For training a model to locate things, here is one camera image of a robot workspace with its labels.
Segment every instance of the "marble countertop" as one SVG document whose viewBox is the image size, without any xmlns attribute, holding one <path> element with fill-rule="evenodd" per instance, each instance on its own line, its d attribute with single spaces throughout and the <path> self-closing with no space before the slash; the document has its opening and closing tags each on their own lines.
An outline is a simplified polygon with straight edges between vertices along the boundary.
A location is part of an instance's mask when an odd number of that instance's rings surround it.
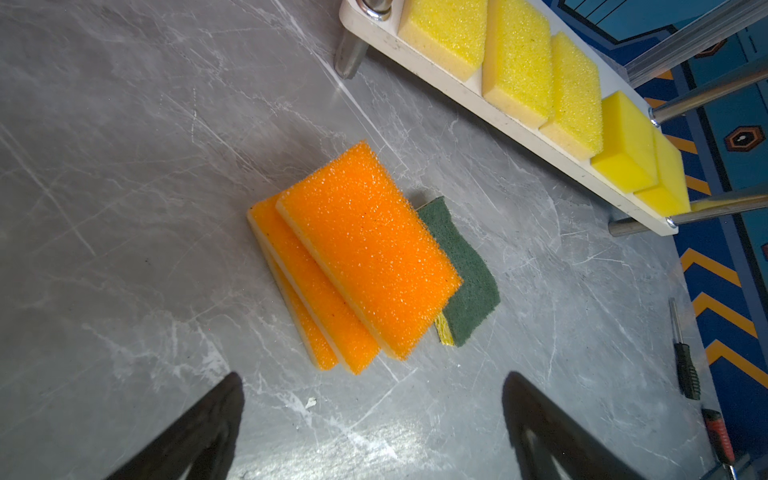
<svg viewBox="0 0 768 480">
<path fill-rule="evenodd" d="M 231 478 L 519 478 L 512 370 L 648 478 L 713 467 L 673 240 L 612 238 L 602 200 L 375 51 L 340 81 L 338 6 L 0 5 L 0 477 L 103 478 L 230 370 Z M 310 364 L 245 213 L 361 139 L 415 204 L 448 198 L 502 303 L 354 377 Z"/>
</svg>

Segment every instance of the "white sponge holder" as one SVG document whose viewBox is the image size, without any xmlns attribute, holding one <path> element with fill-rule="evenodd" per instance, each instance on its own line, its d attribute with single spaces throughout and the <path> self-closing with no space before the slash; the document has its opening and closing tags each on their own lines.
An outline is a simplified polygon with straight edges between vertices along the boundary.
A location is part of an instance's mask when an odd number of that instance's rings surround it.
<svg viewBox="0 0 768 480">
<path fill-rule="evenodd" d="M 564 32 L 598 66 L 603 98 L 621 90 L 641 111 L 647 114 L 649 111 L 648 103 L 600 55 L 576 35 L 545 3 L 541 0 L 529 1 L 547 17 L 553 35 L 559 31 Z M 595 170 L 589 161 L 577 160 L 538 130 L 524 126 L 489 104 L 482 97 L 482 70 L 478 70 L 469 80 L 462 82 L 400 40 L 397 36 L 397 29 L 403 2 L 404 0 L 393 0 L 391 15 L 385 21 L 380 21 L 364 12 L 357 0 L 342 0 L 339 18 L 344 27 L 354 35 L 448 95 L 464 108 L 487 121 L 578 183 L 592 190 L 609 204 L 633 217 L 648 229 L 662 236 L 677 233 L 677 227 L 668 222 L 667 218 L 654 212 L 633 194 L 622 193 Z"/>
</svg>

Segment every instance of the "screwdriver handle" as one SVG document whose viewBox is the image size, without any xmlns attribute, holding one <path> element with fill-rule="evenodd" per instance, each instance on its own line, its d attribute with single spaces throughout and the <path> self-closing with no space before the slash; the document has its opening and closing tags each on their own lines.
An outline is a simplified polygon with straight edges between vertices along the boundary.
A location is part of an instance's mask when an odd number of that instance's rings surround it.
<svg viewBox="0 0 768 480">
<path fill-rule="evenodd" d="M 692 400 L 701 399 L 701 385 L 694 362 L 690 359 L 690 347 L 687 343 L 674 344 L 675 363 L 677 364 L 677 382 L 680 391 Z"/>
<path fill-rule="evenodd" d="M 730 437 L 725 429 L 723 414 L 710 409 L 701 409 L 701 413 L 717 459 L 726 465 L 733 465 L 736 462 L 736 456 L 733 454 L 733 446 L 730 444 Z"/>
</svg>

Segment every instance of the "metal leg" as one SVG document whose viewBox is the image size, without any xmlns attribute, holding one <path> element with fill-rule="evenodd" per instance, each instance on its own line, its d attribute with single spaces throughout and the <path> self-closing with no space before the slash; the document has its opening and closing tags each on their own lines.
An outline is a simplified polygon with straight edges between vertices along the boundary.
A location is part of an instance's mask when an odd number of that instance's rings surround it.
<svg viewBox="0 0 768 480">
<path fill-rule="evenodd" d="M 705 473 L 699 480 L 738 480 L 738 478 L 736 469 L 723 463 Z"/>
<path fill-rule="evenodd" d="M 386 22 L 392 14 L 392 0 L 357 0 L 357 5 L 377 22 Z M 366 50 L 368 44 L 344 28 L 333 62 L 336 73 L 344 79 L 354 77 L 362 58 L 366 56 Z"/>
<path fill-rule="evenodd" d="M 336 59 L 333 62 L 336 73 L 344 79 L 354 77 L 367 50 L 367 43 L 344 28 L 339 48 L 336 49 Z"/>
<path fill-rule="evenodd" d="M 766 207 L 768 207 L 768 183 L 692 202 L 690 212 L 673 215 L 667 218 L 667 221 L 672 225 L 682 225 L 683 223 L 699 222 L 723 215 L 741 214 Z M 624 218 L 608 224 L 608 231 L 614 237 L 623 237 L 647 230 L 648 227 L 634 218 Z"/>
<path fill-rule="evenodd" d="M 653 116 L 651 120 L 660 124 L 765 78 L 768 78 L 768 56 L 744 64 L 730 73 L 654 108 L 651 111 Z"/>
<path fill-rule="evenodd" d="M 636 88 L 768 15 L 768 0 L 726 0 L 624 67 Z"/>
</svg>

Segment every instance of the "sponge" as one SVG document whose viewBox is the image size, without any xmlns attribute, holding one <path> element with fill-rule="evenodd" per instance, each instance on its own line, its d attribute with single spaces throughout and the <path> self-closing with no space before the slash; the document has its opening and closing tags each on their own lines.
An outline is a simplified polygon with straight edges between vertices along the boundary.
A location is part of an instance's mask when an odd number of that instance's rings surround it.
<svg viewBox="0 0 768 480">
<path fill-rule="evenodd" d="M 683 156 L 657 128 L 654 129 L 654 149 L 659 184 L 635 192 L 635 196 L 662 217 L 690 212 Z"/>
<path fill-rule="evenodd" d="M 301 299 L 296 295 L 296 291 L 288 283 L 288 279 L 283 274 L 283 271 L 275 263 L 269 249 L 262 242 L 259 242 L 259 245 L 261 245 L 261 251 L 264 252 L 264 258 L 266 258 L 266 264 L 270 266 L 275 282 L 277 282 L 277 287 L 280 289 L 280 293 L 283 294 L 288 311 L 293 318 L 293 322 L 296 324 L 296 329 L 299 330 L 299 336 L 304 341 L 304 347 L 306 352 L 309 353 L 312 363 L 321 370 L 332 369 L 339 363 L 339 359 L 333 353 L 331 345 L 328 344 L 326 337 L 323 336 L 323 332 L 320 331 L 315 321 L 312 320 L 310 313 L 306 310 L 304 304 L 301 303 Z"/>
<path fill-rule="evenodd" d="M 364 141 L 283 192 L 277 210 L 397 359 L 462 284 Z"/>
<path fill-rule="evenodd" d="M 451 334 L 451 327 L 448 326 L 448 319 L 445 318 L 443 312 L 438 313 L 435 317 L 435 328 L 437 329 L 437 336 L 440 337 L 440 343 L 456 346 L 456 342 L 453 341 L 453 335 Z"/>
<path fill-rule="evenodd" d="M 379 346 L 277 213 L 276 202 L 277 195 L 248 210 L 251 228 L 285 273 L 339 361 L 358 374 L 373 361 Z"/>
<path fill-rule="evenodd" d="M 398 35 L 460 81 L 480 68 L 487 0 L 406 0 Z"/>
<path fill-rule="evenodd" d="M 603 151 L 592 167 L 628 194 L 658 183 L 654 126 L 622 91 L 603 100 Z"/>
<path fill-rule="evenodd" d="M 552 114 L 549 21 L 525 0 L 488 0 L 482 94 L 530 128 Z"/>
<path fill-rule="evenodd" d="M 554 115 L 542 134 L 583 161 L 603 150 L 600 74 L 594 62 L 562 31 L 552 37 Z"/>
<path fill-rule="evenodd" d="M 451 221 L 451 212 L 445 205 L 445 198 L 438 197 L 419 208 L 419 217 L 429 232 L 448 254 L 451 263 L 464 280 L 462 286 L 442 310 L 450 330 L 450 339 L 441 333 L 442 319 L 438 318 L 440 340 L 456 346 L 464 345 L 472 331 L 499 304 L 498 286 L 482 257 L 456 230 Z"/>
</svg>

